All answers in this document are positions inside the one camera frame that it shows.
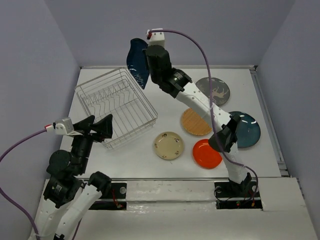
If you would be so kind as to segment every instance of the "red plate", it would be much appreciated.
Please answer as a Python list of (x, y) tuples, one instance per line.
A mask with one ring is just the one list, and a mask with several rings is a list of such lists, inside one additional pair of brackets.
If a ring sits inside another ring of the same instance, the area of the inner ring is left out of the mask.
[(214, 169), (222, 161), (220, 153), (209, 146), (208, 139), (198, 141), (193, 147), (192, 155), (195, 162), (205, 169)]

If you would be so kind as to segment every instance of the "metal dish rack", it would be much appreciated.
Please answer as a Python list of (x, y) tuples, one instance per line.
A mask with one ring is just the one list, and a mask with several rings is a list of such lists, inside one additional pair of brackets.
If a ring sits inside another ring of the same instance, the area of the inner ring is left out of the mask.
[(117, 68), (75, 87), (85, 113), (98, 122), (113, 115), (112, 139), (102, 144), (114, 149), (152, 127), (158, 113), (125, 67)]

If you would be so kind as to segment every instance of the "dark blue plate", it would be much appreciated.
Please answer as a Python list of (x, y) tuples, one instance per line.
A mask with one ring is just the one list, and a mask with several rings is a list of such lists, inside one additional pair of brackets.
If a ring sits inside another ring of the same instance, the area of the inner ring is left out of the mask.
[(130, 50), (126, 57), (126, 66), (142, 89), (145, 89), (149, 78), (147, 61), (143, 52), (147, 47), (148, 43), (144, 40), (134, 38), (130, 41)]
[[(230, 98), (230, 89), (228, 85), (219, 78), (211, 77), (212, 82), (212, 100), (217, 106), (222, 106)], [(210, 98), (209, 77), (199, 79), (195, 85), (200, 91)]]
[(255, 145), (261, 136), (258, 122), (249, 114), (241, 111), (231, 111), (230, 114), (232, 116), (238, 114), (241, 117), (241, 122), (236, 132), (238, 148), (244, 149)]

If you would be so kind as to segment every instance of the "dark gray plate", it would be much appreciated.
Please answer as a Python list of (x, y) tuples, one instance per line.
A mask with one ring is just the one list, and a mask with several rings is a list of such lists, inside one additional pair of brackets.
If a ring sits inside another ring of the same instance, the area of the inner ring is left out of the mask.
[[(230, 98), (230, 89), (228, 85), (219, 78), (211, 77), (213, 102), (217, 106), (222, 106)], [(195, 83), (195, 85), (206, 95), (210, 97), (209, 78), (204, 77)]]
[(249, 114), (242, 111), (229, 112), (232, 116), (238, 114), (241, 117), (236, 137), (238, 138), (238, 148), (244, 149), (255, 145), (261, 136), (261, 129), (258, 122)]

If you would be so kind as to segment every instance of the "gray wall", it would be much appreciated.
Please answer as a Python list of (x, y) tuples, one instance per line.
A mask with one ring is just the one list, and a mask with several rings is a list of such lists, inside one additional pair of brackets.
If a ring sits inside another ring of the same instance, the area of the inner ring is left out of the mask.
[(289, 172), (320, 238), (320, 1), (296, 0), (258, 74)]
[[(211, 65), (257, 65), (294, 0), (46, 0), (81, 66), (125, 65), (130, 39), (151, 28), (199, 41)], [(203, 65), (186, 38), (167, 34), (175, 65)]]
[[(79, 68), (43, 0), (0, 6), (0, 153), (69, 112)], [(33, 216), (54, 134), (20, 145), (0, 164), (0, 185)], [(26, 240), (28, 219), (0, 196), (0, 239)]]

